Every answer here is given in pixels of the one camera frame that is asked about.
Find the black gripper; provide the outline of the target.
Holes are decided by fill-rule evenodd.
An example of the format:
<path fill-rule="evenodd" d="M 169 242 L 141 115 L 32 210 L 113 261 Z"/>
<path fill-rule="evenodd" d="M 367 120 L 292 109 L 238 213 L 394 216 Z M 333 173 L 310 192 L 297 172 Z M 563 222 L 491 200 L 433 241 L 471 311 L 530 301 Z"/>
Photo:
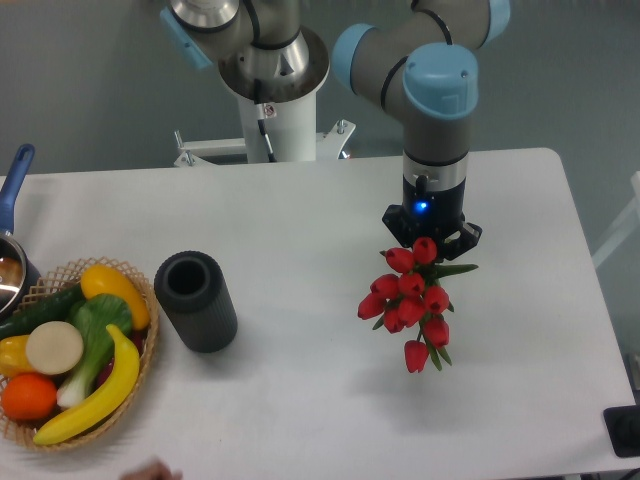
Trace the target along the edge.
<path fill-rule="evenodd" d="M 475 248 L 483 229 L 468 223 L 463 213 L 466 181 L 442 191 L 427 187 L 420 175 L 414 184 L 403 180 L 400 205 L 389 205 L 382 222 L 405 248 L 412 247 L 421 237 L 431 238 L 444 260 L 455 260 Z"/>

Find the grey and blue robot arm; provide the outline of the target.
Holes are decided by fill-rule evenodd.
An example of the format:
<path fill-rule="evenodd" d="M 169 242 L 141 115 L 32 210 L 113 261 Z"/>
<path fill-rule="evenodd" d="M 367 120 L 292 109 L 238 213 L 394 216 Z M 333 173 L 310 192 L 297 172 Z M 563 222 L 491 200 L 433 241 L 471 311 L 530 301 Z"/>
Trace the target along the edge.
<path fill-rule="evenodd" d="M 194 67 L 217 67 L 237 99 L 252 163 L 319 157 L 316 94 L 329 76 L 397 120 L 403 197 L 383 223 L 401 245 L 430 237 L 452 260 L 482 234 L 463 212 L 475 51 L 505 30 L 510 13 L 506 1 L 415 1 L 399 27 L 355 24 L 333 47 L 303 25 L 296 1 L 169 1 L 160 19 Z"/>

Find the person's hand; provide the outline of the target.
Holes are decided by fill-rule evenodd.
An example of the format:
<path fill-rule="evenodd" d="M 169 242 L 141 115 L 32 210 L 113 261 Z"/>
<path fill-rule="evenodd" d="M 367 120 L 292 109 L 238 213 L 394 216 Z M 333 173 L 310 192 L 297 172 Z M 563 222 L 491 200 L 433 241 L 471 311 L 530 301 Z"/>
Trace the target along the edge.
<path fill-rule="evenodd" d="M 124 472 L 119 476 L 120 480 L 182 480 L 183 473 L 180 470 L 172 470 L 161 460 L 153 460 Z"/>

